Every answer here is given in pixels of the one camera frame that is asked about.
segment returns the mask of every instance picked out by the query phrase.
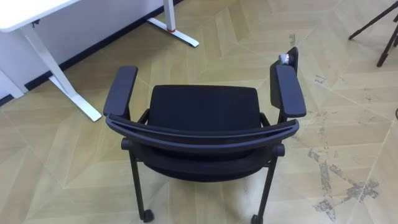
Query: floor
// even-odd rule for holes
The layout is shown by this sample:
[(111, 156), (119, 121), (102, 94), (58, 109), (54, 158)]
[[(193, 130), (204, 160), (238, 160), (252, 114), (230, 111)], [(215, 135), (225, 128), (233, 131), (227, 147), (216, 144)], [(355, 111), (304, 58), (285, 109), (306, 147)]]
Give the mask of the floor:
[[(393, 0), (184, 0), (192, 49), (143, 25), (66, 71), (100, 111), (121, 65), (137, 65), (132, 118), (153, 86), (251, 86), (275, 123), (269, 65), (298, 46), (308, 115), (285, 141), (264, 223), (393, 224), (398, 220), (398, 50), (376, 62), (395, 13), (347, 41)], [(121, 136), (92, 123), (47, 82), (0, 108), (0, 223), (140, 223)], [(153, 223), (249, 223), (266, 169), (231, 182), (168, 179), (139, 166)]]

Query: desk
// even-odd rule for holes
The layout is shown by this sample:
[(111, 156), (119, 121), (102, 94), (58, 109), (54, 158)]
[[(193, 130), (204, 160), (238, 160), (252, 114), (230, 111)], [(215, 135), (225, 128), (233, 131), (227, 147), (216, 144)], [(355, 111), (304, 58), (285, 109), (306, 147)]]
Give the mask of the desk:
[[(72, 87), (65, 74), (47, 50), (40, 37), (34, 29), (34, 22), (39, 19), (57, 12), (64, 7), (70, 6), (82, 0), (10, 0), (0, 1), (0, 31), (11, 32), (20, 29), (24, 37), (33, 46), (37, 55), (43, 60), (44, 64), (52, 72), (50, 81), (56, 85), (79, 109), (82, 110), (91, 120), (97, 121), (101, 117), (93, 106), (81, 97)], [(148, 22), (166, 30), (185, 41), (193, 47), (197, 47), (199, 42), (175, 29), (174, 5), (172, 0), (163, 0), (166, 15), (166, 24), (157, 19), (150, 18)]]

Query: black baseboard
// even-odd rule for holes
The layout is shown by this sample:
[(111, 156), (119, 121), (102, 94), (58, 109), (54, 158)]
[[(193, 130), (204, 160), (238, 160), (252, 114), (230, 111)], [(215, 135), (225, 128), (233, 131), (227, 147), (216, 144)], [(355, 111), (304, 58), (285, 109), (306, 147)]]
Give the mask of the black baseboard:
[[(182, 2), (183, 0), (174, 0), (174, 5)], [(109, 45), (110, 43), (114, 42), (115, 40), (118, 40), (120, 37), (126, 35), (128, 32), (134, 30), (135, 28), (143, 25), (146, 23), (146, 21), (151, 18), (159, 15), (160, 13), (164, 12), (164, 8), (159, 7), (155, 9), (154, 11), (148, 13), (144, 17), (138, 19), (137, 21), (133, 22), (132, 24), (129, 24), (125, 28), (115, 32), (114, 34), (110, 35), (109, 37), (101, 40), (100, 42), (92, 45), (91, 47), (87, 48), (86, 50), (80, 52), (79, 54), (73, 56), (72, 58), (66, 60), (65, 62), (61, 63), (59, 66), (61, 70), (66, 70), (74, 65), (76, 65), (78, 62), (82, 61), (83, 59), (87, 58), (88, 56), (92, 55), (93, 53), (99, 51), (103, 47)], [(50, 71), (45, 72), (44, 74), (40, 75), (39, 77), (33, 79), (32, 81), (28, 82), (25, 84), (26, 88), (31, 91), (34, 88), (38, 87), (39, 85), (43, 84), (46, 82), (49, 77), (52, 76), (52, 73)]]
[(11, 95), (7, 95), (7, 96), (1, 98), (0, 106), (5, 105), (6, 103), (10, 102), (12, 99), (14, 99), (14, 97), (12, 97)]

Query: black armrest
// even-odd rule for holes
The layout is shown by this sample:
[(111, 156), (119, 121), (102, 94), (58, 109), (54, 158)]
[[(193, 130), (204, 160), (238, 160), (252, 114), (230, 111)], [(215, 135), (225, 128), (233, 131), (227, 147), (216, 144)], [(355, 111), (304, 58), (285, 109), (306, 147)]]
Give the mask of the black armrest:
[(121, 67), (112, 83), (104, 106), (104, 115), (113, 114), (130, 119), (129, 102), (138, 68), (135, 66)]
[(305, 116), (307, 110), (295, 68), (276, 62), (270, 70), (271, 104), (280, 109), (285, 118)]

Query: black office chair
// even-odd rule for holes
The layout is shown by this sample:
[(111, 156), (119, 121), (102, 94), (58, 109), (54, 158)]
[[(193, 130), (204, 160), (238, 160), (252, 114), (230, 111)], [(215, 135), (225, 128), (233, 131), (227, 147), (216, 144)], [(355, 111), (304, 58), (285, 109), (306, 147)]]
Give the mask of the black office chair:
[(298, 57), (293, 48), (271, 65), (271, 102), (280, 109), (275, 125), (260, 113), (256, 89), (205, 85), (155, 86), (150, 108), (132, 122), (129, 100), (137, 68), (120, 68), (104, 115), (108, 126), (125, 136), (121, 147), (129, 151), (141, 220), (150, 222), (154, 214), (144, 210), (137, 162), (197, 182), (239, 179), (268, 167), (260, 209), (251, 220), (262, 223), (277, 158), (285, 154), (281, 142), (299, 129), (296, 119), (287, 118), (306, 114), (297, 80)]

